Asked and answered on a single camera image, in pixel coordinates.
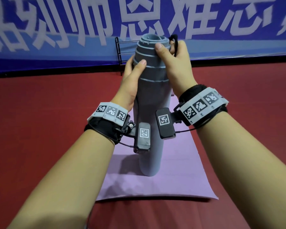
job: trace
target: hand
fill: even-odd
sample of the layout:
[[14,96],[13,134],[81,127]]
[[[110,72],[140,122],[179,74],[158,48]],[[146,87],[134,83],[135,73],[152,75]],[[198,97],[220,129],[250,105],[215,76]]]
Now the hand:
[[176,57],[172,55],[175,52],[173,41],[171,41],[170,44],[170,51],[161,43],[156,43],[155,49],[166,66],[167,76],[172,85],[174,94],[179,98],[187,89],[197,85],[197,82],[193,77],[190,56],[185,42],[178,41]]
[[146,60],[143,59],[132,69],[133,57],[127,61],[120,88],[111,100],[112,103],[118,104],[128,111],[133,108],[138,91],[138,80],[146,67]]

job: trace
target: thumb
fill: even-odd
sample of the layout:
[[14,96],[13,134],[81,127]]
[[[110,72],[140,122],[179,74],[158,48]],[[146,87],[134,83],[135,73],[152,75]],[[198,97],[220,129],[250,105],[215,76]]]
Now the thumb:
[[146,67],[146,60],[145,59],[142,59],[132,70],[130,76],[133,78],[133,79],[136,79],[138,80],[140,75],[142,74],[142,72],[144,71]]
[[174,59],[170,51],[164,47],[161,43],[156,43],[155,50],[158,56],[162,59],[165,66],[168,66]]

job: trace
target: metal rack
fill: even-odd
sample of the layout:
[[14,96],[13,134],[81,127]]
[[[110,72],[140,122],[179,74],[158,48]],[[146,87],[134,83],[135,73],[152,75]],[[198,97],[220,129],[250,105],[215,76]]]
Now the metal rack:
[[128,41],[121,41],[120,42],[118,37],[115,38],[116,53],[118,55],[121,76],[123,75],[122,65],[125,65],[127,62],[127,60],[122,60],[122,56],[123,55],[133,55],[133,54],[135,54],[135,51],[123,51],[123,52],[121,52],[120,44],[122,44],[122,43],[134,43],[134,42],[138,42],[138,41],[139,40],[128,40]]

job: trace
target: purple yoga mat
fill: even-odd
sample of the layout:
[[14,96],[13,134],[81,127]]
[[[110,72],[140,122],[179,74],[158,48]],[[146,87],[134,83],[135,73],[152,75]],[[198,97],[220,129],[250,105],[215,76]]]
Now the purple yoga mat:
[[[177,97],[172,96],[170,110],[173,111],[177,104]],[[176,131],[188,129],[183,123],[174,126]],[[124,136],[121,142],[133,145],[133,138]],[[161,168],[153,177],[141,173],[133,148],[116,145],[96,200],[141,196],[218,199],[206,177],[191,132],[178,133],[176,138],[164,141]]]

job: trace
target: black wrist strap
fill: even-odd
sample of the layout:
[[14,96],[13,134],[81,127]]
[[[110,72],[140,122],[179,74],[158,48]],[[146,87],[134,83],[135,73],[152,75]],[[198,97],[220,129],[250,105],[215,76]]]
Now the black wrist strap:
[[120,126],[106,119],[93,117],[86,125],[84,131],[92,129],[111,139],[117,145],[121,141],[123,134],[118,132],[116,128],[120,128]]
[[[201,91],[203,91],[204,89],[206,89],[207,86],[203,85],[203,84],[197,84],[191,88],[189,88],[188,90],[186,90],[179,98],[179,103],[186,103],[188,102],[190,99],[192,99],[194,96],[196,96],[197,94],[199,94]],[[225,106],[225,104],[221,105],[219,108],[214,109],[212,112],[210,112],[209,114],[207,114],[205,117],[203,117],[202,119],[200,119],[199,121],[197,121],[196,123],[193,124],[193,126],[198,129],[202,126],[204,126],[206,124],[206,121],[210,121],[216,114],[220,113],[220,112],[228,112],[227,107]]]

